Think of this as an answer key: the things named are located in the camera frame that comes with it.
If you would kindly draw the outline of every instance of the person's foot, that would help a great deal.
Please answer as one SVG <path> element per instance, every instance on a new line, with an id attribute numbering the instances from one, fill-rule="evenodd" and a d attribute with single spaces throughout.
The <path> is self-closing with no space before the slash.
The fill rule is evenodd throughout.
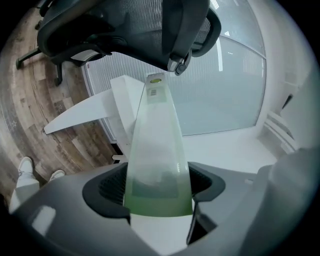
<path id="1" fill-rule="evenodd" d="M 18 168 L 18 172 L 19 172 L 19 176 L 21 176 L 22 174 L 31 174 L 33 173 L 33 165 L 32 165 L 32 160 L 30 157 L 25 156 L 20 164 L 19 164 L 19 168 Z"/>
<path id="2" fill-rule="evenodd" d="M 49 182 L 50 182 L 50 181 L 53 181 L 54 179 L 63 177 L 63 176 L 65 176 L 65 175 L 66 175 L 66 173 L 65 173 L 63 170 L 56 170 L 56 171 L 51 175 L 51 178 L 50 178 Z"/>

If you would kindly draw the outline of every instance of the person's leg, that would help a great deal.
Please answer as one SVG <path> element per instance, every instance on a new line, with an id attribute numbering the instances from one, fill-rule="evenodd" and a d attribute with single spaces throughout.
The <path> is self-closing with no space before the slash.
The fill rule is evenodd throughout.
<path id="1" fill-rule="evenodd" d="M 65 173 L 63 170 L 61 170 L 61 169 L 56 170 L 56 171 L 51 175 L 51 178 L 49 179 L 49 182 L 51 182 L 51 181 L 53 181 L 53 180 L 55 180 L 55 179 L 57 179 L 57 178 L 63 177 L 63 176 L 65 176 L 65 175 L 66 175 L 66 173 Z"/>
<path id="2" fill-rule="evenodd" d="M 15 211 L 24 201 L 29 199 L 40 188 L 39 181 L 37 181 L 33 175 L 33 164 L 29 157 L 26 156 L 22 159 L 18 172 L 19 178 L 9 205 L 10 213 Z"/>

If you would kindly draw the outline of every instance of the white pants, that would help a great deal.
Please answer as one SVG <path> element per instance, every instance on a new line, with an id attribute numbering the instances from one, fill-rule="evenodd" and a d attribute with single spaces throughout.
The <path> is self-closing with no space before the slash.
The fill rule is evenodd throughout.
<path id="1" fill-rule="evenodd" d="M 39 190 L 39 181 L 31 173 L 24 172 L 18 178 L 15 190 L 13 191 L 9 213 L 13 213 L 23 202 L 29 199 Z"/>

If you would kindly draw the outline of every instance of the mesh backrest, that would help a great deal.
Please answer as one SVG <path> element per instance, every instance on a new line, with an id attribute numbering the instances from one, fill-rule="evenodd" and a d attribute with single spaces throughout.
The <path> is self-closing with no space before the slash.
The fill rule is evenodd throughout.
<path id="1" fill-rule="evenodd" d="M 162 0 L 106 0 L 88 14 L 99 17 L 114 29 L 105 37 L 110 40 L 107 47 L 111 51 L 167 68 L 170 51 L 162 43 Z"/>
<path id="2" fill-rule="evenodd" d="M 208 33 L 209 33 L 209 30 L 210 30 L 210 22 L 207 18 L 205 18 L 201 28 L 200 28 L 200 31 L 198 33 L 198 35 L 196 36 L 195 38 L 195 41 L 194 43 L 195 44 L 200 44 L 200 45 L 203 45 L 203 43 L 206 41 L 207 39 L 207 36 L 208 36 Z"/>
<path id="3" fill-rule="evenodd" d="M 56 56 L 87 44 L 168 70 L 170 58 L 182 62 L 197 35 L 199 44 L 206 40 L 208 25 L 202 24 L 208 9 L 208 0 L 56 0 L 43 19 L 38 45 Z"/>

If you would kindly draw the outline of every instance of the white desk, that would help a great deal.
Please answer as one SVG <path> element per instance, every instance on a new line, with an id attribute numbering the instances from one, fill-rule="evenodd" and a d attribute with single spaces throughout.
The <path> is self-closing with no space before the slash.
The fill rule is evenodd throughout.
<path id="1" fill-rule="evenodd" d="M 119 148 L 129 159 L 131 142 L 145 83 L 123 75 L 110 80 L 111 89 L 91 96 L 57 116 L 44 127 L 50 134 L 86 122 L 108 118 Z M 123 156 L 114 160 L 125 161 Z"/>

